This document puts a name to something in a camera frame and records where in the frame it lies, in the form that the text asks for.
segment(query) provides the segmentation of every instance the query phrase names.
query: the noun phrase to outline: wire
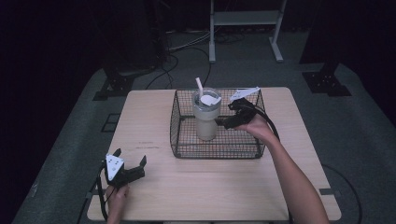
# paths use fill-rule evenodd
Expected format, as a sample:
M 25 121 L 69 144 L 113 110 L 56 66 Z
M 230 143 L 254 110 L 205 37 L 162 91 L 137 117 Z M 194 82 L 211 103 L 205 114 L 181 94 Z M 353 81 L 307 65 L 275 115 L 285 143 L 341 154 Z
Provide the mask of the wire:
M 359 207 L 359 219 L 358 219 L 358 224 L 361 223 L 362 217 L 363 217 L 363 210 L 361 208 L 361 199 L 359 198 L 358 192 L 355 190 L 355 188 L 353 188 L 353 185 L 349 182 L 349 180 L 347 180 L 347 178 L 342 175 L 339 171 L 337 171 L 336 169 L 332 168 L 331 166 L 327 165 L 327 164 L 321 164 L 323 167 L 328 168 L 329 170 L 334 171 L 336 174 L 340 175 L 345 181 L 346 183 L 349 185 L 350 189 L 352 190 L 353 194 L 355 195 L 356 201 L 358 203 L 358 207 Z
M 105 203 L 107 203 L 107 201 L 108 201 L 108 199 L 111 197 L 111 195 L 114 193 L 114 190 L 115 190 L 116 188 L 113 188 L 113 190 L 111 190 L 111 193 L 110 193 L 110 195 L 108 195 L 108 197 L 106 198 L 106 200 L 105 200 Z
M 196 50 L 201 51 L 201 52 L 206 56 L 207 61 L 208 61 L 208 64 L 209 64 L 209 69 L 208 69 L 208 71 L 207 71 L 206 78 L 205 78 L 204 82 L 202 83 L 202 86 L 204 87 L 204 86 L 206 85 L 207 80 L 209 79 L 209 75 L 210 75 L 210 72 L 211 72 L 211 70 L 212 70 L 212 64 L 211 64 L 210 61 L 209 61 L 209 55 L 208 55 L 208 54 L 206 53 L 206 51 L 204 51 L 203 49 L 198 49 L 198 48 L 194 48 L 194 47 L 189 47 L 189 48 L 184 48 L 184 49 L 178 49 L 178 50 L 175 50 L 175 52 L 181 51 L 181 50 L 185 50 L 185 49 L 196 49 Z
M 92 186 L 91 186 L 91 188 L 90 188 L 90 191 L 88 191 L 88 192 L 89 192 L 89 193 L 92 193 L 93 188 L 95 188 L 95 186 L 96 186 L 96 179 L 95 179 L 95 181 L 93 181 L 93 184 L 92 184 Z M 85 205 L 87 204 L 87 201 L 88 201 L 88 198 L 85 197 L 84 203 L 82 204 L 81 210 L 79 211 L 79 215 L 78 215 L 78 219 L 77 219 L 77 224 L 80 223 L 80 221 L 81 221 L 81 217 L 82 217 L 82 214 L 83 214 L 83 212 L 84 212 Z
M 165 72 L 159 74 L 159 75 L 156 76 L 154 79 L 152 79 L 152 80 L 150 81 L 150 83 L 146 86 L 145 90 L 148 90 L 148 89 L 149 89 L 149 86 L 150 86 L 155 80 L 157 80 L 159 77 L 161 77 L 161 76 L 163 76 L 163 75 L 165 75 L 165 74 L 169 74 L 170 71 L 172 71 L 173 69 L 175 69 L 175 68 L 177 67 L 177 65 L 178 65 L 178 58 L 177 58 L 176 56 L 174 56 L 174 55 L 170 55 L 170 56 L 171 56 L 172 58 L 176 59 L 175 65 L 172 66 L 171 69 L 165 70 Z

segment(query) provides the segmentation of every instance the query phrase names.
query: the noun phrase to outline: metal shelf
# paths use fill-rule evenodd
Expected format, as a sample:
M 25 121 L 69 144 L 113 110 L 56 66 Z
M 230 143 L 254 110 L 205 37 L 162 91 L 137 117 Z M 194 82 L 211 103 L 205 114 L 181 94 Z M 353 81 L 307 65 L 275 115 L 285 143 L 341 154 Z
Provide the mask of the metal shelf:
M 277 36 L 283 20 L 287 0 L 282 0 L 280 10 L 268 11 L 224 11 L 216 12 L 214 1 L 211 0 L 210 6 L 210 41 L 209 41 L 209 61 L 216 62 L 215 46 L 215 26 L 217 25 L 262 25 L 274 24 L 276 26 L 274 36 L 269 38 L 271 48 L 274 52 L 276 61 L 283 62 L 283 57 L 277 46 Z
M 279 11 L 215 12 L 214 25 L 262 25 L 276 24 Z

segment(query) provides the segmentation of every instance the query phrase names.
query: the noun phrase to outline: wire mesh basket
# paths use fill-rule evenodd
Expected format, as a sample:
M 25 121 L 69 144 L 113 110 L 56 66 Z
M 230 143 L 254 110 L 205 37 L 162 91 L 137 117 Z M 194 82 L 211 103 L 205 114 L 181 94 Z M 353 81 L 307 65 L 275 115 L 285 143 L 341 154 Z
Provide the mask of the wire mesh basket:
M 219 119 L 234 115 L 228 108 L 229 98 L 236 89 L 218 89 L 222 102 Z M 195 90 L 177 90 L 175 93 L 171 125 L 170 141 L 172 151 L 181 159 L 217 159 L 238 160 L 258 159 L 264 152 L 265 145 L 251 134 L 234 129 L 226 130 L 218 126 L 216 138 L 203 141 L 196 134 L 195 116 L 192 113 L 191 96 Z M 264 108 L 262 92 L 256 91 L 245 97 L 254 105 Z

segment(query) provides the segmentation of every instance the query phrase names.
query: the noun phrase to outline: wooden table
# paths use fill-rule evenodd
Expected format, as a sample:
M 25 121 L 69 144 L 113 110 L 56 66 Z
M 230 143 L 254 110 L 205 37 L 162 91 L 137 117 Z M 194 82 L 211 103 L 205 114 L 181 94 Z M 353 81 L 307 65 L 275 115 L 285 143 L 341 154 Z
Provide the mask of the wooden table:
M 131 91 L 126 99 L 109 153 L 121 148 L 125 169 L 136 167 L 145 155 L 148 163 L 146 176 L 130 184 L 123 219 L 287 220 L 287 206 L 267 149 L 257 160 L 175 158 L 169 140 L 174 95 L 175 90 Z M 317 191 L 329 189 L 290 90 L 262 88 L 262 98 L 291 157 Z M 339 219 L 341 212 L 334 196 L 320 198 L 329 219 Z M 87 215 L 92 220 L 103 220 L 97 196 L 92 198 Z

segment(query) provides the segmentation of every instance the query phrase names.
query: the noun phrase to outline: gray carpet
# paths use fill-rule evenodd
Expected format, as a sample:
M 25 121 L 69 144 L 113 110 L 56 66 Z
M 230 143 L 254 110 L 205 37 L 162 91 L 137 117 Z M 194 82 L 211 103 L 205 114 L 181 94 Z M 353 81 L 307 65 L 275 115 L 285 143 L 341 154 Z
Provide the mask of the gray carpet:
M 320 161 L 341 172 L 356 189 L 361 200 L 362 223 L 393 223 L 396 219 L 395 128 L 363 88 L 359 77 L 343 65 L 338 66 L 335 75 L 352 96 L 311 93 L 302 72 L 318 71 L 322 64 L 298 64 L 307 33 L 280 33 L 278 45 L 283 63 L 275 61 L 268 36 L 245 35 L 242 41 L 230 45 L 217 44 L 217 62 L 211 65 L 206 86 L 288 87 Z M 177 46 L 196 37 L 170 35 L 170 43 Z M 207 44 L 194 47 L 206 52 L 208 49 Z M 209 70 L 206 55 L 197 49 L 185 49 L 173 55 L 178 57 L 178 65 L 169 72 L 172 88 L 196 88 L 195 78 L 204 80 Z M 169 58 L 163 67 L 169 69 L 175 62 Z M 159 68 L 138 77 L 133 90 L 145 89 L 162 72 Z M 112 139 L 113 133 L 101 132 L 103 125 L 109 114 L 121 112 L 125 101 L 125 97 L 92 100 L 105 79 L 103 70 L 92 75 L 37 177 L 36 193 L 26 198 L 14 223 L 77 222 L 86 192 Z M 169 78 L 162 76 L 149 88 L 170 88 Z M 359 210 L 351 188 L 340 175 L 328 168 L 324 170 L 337 192 L 343 215 L 335 223 L 356 223 Z M 83 215 L 81 223 L 92 222 Z

